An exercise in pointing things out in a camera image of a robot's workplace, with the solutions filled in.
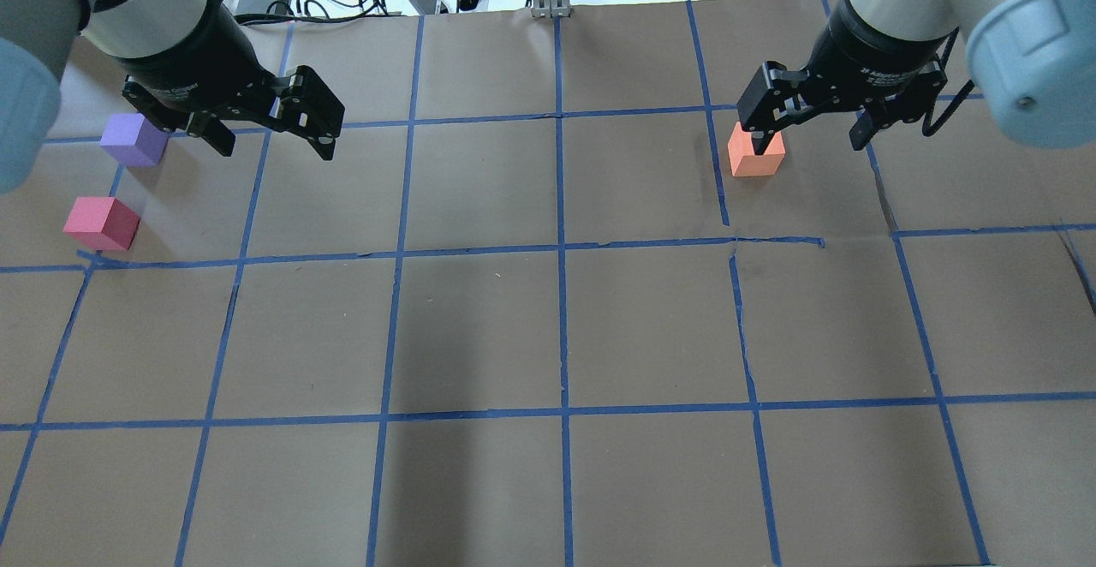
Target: cube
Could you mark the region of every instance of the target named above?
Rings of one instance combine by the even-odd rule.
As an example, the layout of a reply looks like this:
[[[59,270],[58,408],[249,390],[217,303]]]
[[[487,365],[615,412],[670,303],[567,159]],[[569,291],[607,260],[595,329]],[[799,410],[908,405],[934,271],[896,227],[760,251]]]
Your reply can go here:
[[[742,129],[742,123],[735,122],[731,140],[727,144],[727,152],[731,161],[731,175],[735,178],[773,175],[784,161],[784,137],[777,133],[765,154],[755,155],[750,133]]]
[[[99,146],[126,167],[156,167],[168,145],[168,134],[139,113],[111,115]]]
[[[81,196],[64,230],[92,250],[129,250],[139,224],[140,216],[113,196]]]

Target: blue tape grid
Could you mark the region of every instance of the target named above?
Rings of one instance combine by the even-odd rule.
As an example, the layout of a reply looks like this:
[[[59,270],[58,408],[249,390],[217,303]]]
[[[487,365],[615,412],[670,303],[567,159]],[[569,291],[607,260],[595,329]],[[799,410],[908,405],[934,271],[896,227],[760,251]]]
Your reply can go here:
[[[821,0],[823,9],[830,12],[829,2]],[[180,534],[176,549],[175,565],[181,566],[185,555],[186,540],[190,523],[193,518],[194,503],[197,497],[197,489],[201,483],[202,466],[204,463],[205,450],[208,444],[208,431],[212,428],[229,427],[273,427],[273,426],[312,426],[332,423],[377,423],[378,443],[375,460],[375,476],[373,499],[370,504],[370,521],[368,529],[367,565],[375,563],[377,543],[377,523],[380,508],[380,491],[384,474],[384,451],[385,439],[387,438],[387,426],[392,423],[413,423],[437,420],[457,419],[507,419],[507,418],[551,418],[561,419],[561,441],[562,441],[562,474],[563,474],[563,524],[564,524],[564,555],[569,567],[574,564],[573,547],[573,520],[571,506],[571,453],[570,453],[570,418],[572,416],[607,416],[607,415],[667,415],[686,412],[751,412],[754,419],[754,439],[756,457],[758,463],[758,475],[761,477],[762,499],[765,508],[766,525],[768,529],[772,558],[775,565],[781,564],[779,542],[776,526],[775,510],[772,500],[772,486],[768,478],[767,462],[764,446],[764,433],[762,429],[761,412],[776,410],[811,410],[811,409],[857,409],[857,408],[879,408],[879,407],[909,407],[909,406],[935,406],[939,409],[944,422],[948,446],[956,474],[962,494],[963,504],[970,521],[975,547],[982,563],[989,564],[989,553],[985,548],[984,540],[978,521],[978,515],[971,498],[966,473],[962,468],[962,461],[959,446],[951,430],[948,405],[971,405],[971,404],[993,404],[993,402],[1037,402],[1037,401],[1070,401],[1070,400],[1096,400],[1096,392],[1060,392],[1060,393],[1030,393],[1030,394],[991,394],[991,395],[967,395],[948,396],[944,393],[939,376],[936,372],[935,360],[928,342],[928,334],[925,330],[924,320],[921,315],[920,305],[914,290],[913,279],[910,274],[905,260],[902,240],[916,237],[948,237],[948,236],[978,236],[978,235],[1009,235],[1009,234],[1034,234],[1034,233],[1064,233],[1096,230],[1096,224],[1058,224],[1040,225],[1028,227],[989,227],[981,229],[929,229],[929,230],[895,230],[892,233],[892,240],[895,253],[900,263],[901,272],[905,282],[907,295],[917,325],[918,336],[926,358],[927,368],[934,386],[932,397],[922,398],[877,398],[877,399],[846,399],[846,400],[810,400],[810,401],[760,401],[757,399],[756,386],[750,368],[747,345],[743,327],[742,316],[742,293],[739,283],[737,259],[730,259],[730,275],[732,290],[734,293],[735,318],[739,328],[740,343],[743,352],[743,370],[746,376],[749,401],[746,402],[698,402],[698,404],[676,404],[676,405],[636,405],[636,406],[613,406],[613,407],[571,407],[569,398],[569,381],[567,366],[567,265],[566,258],[568,251],[596,250],[596,248],[659,248],[659,247],[687,247],[708,246],[737,242],[752,243],[810,243],[825,247],[825,241],[821,238],[810,237],[784,237],[784,238],[745,238],[745,237],[712,237],[693,239],[664,239],[664,240],[629,240],[614,241],[606,243],[568,243],[564,233],[564,197],[563,197],[563,120],[572,117],[601,117],[601,115],[654,115],[669,113],[698,113],[706,114],[709,131],[709,147],[712,150],[712,165],[716,172],[717,194],[720,201],[720,211],[724,224],[729,218],[722,188],[722,177],[719,173],[718,149],[715,141],[715,125],[712,112],[731,111],[734,105],[731,103],[711,103],[708,90],[707,71],[704,63],[704,53],[700,45],[699,31],[696,25],[696,16],[693,2],[686,2],[689,27],[693,35],[693,43],[697,56],[697,68],[700,75],[700,84],[704,95],[703,106],[682,107],[630,107],[630,110],[612,111],[563,111],[562,99],[562,56],[560,39],[560,21],[553,21],[555,30],[555,63],[556,63],[556,111],[545,114],[533,115],[482,115],[482,117],[454,117],[435,120],[416,120],[415,105],[418,101],[418,82],[421,65],[421,48],[423,36],[423,20],[420,18],[418,37],[415,45],[415,64],[412,79],[411,110],[407,121],[390,122],[368,122],[368,123],[346,123],[344,128],[368,128],[368,127],[407,127],[408,146],[404,162],[403,195],[401,203],[400,233],[398,248],[395,252],[374,252],[366,254],[307,254],[290,257],[247,257],[247,247],[250,239],[251,227],[254,218],[255,205],[262,183],[262,175],[265,168],[266,154],[270,145],[270,131],[263,128],[247,128],[235,131],[236,134],[264,133],[263,148],[260,156],[259,166],[255,173],[252,190],[251,203],[249,204],[248,218],[244,227],[243,239],[241,240],[240,253],[236,259],[224,259],[213,261],[192,262],[158,262],[158,263],[134,263],[103,258],[100,253],[80,253],[82,259],[88,261],[84,264],[62,264],[62,265],[27,265],[27,267],[0,267],[0,274],[4,273],[48,273],[48,272],[83,272],[84,277],[73,303],[69,320],[66,324],[61,341],[50,367],[49,378],[46,384],[43,398],[39,402],[38,411],[33,423],[8,423],[0,424],[0,432],[30,432],[26,449],[12,484],[12,490],[3,511],[3,520],[0,521],[0,544],[3,543],[4,535],[11,520],[11,514],[15,508],[19,490],[22,486],[30,463],[32,451],[38,435],[43,431],[60,430],[109,430],[109,429],[156,429],[156,428],[199,428],[202,439],[198,453],[195,458],[194,473],[190,492],[187,495],[187,506],[184,514],[184,524]],[[285,71],[289,55],[289,47],[293,39],[293,29],[287,32],[286,43],[282,56],[282,72]],[[951,99],[951,95],[940,95],[940,100]],[[972,99],[980,98],[980,94],[971,94]],[[438,125],[438,123],[488,123],[488,122],[512,122],[523,120],[556,120],[557,139],[557,219],[558,219],[558,243],[540,246],[512,246],[512,247],[490,247],[490,248],[442,248],[441,250],[404,251],[403,241],[407,230],[407,207],[411,181],[411,156],[413,148],[414,128],[419,125]],[[91,143],[98,141],[100,137],[77,137],[62,139],[48,139],[46,143]],[[868,147],[869,163],[872,170],[879,175],[879,165],[875,157],[872,146]],[[123,177],[123,168],[118,167],[112,181],[111,196],[117,192]],[[391,390],[391,371],[395,353],[396,321],[399,307],[400,277],[402,274],[402,260],[407,257],[446,257],[463,254],[493,254],[493,253],[515,253],[515,252],[557,252],[559,254],[559,310],[560,310],[560,382],[561,396],[558,408],[533,408],[533,409],[490,409],[469,411],[437,411],[427,413],[390,413],[388,402]],[[349,415],[349,416],[308,416],[308,417],[281,417],[281,418],[215,418],[214,410],[216,404],[217,388],[220,372],[224,365],[225,351],[229,340],[232,317],[236,308],[236,298],[239,285],[242,280],[246,265],[263,263],[286,263],[302,261],[347,261],[363,259],[395,259],[396,271],[393,273],[392,305],[389,314],[388,350],[386,354],[385,383],[383,390],[381,411],[378,415]],[[94,271],[104,270],[130,270],[130,269],[201,269],[215,267],[236,267],[237,273],[233,281],[232,294],[226,311],[225,326],[218,348],[217,361],[214,377],[210,385],[206,412],[202,419],[175,419],[175,420],[125,420],[125,421],[85,421],[85,422],[44,422],[45,412],[48,407],[49,397],[58,375],[65,351],[83,298]],[[1084,273],[1089,291],[1093,287],[1092,279]]]

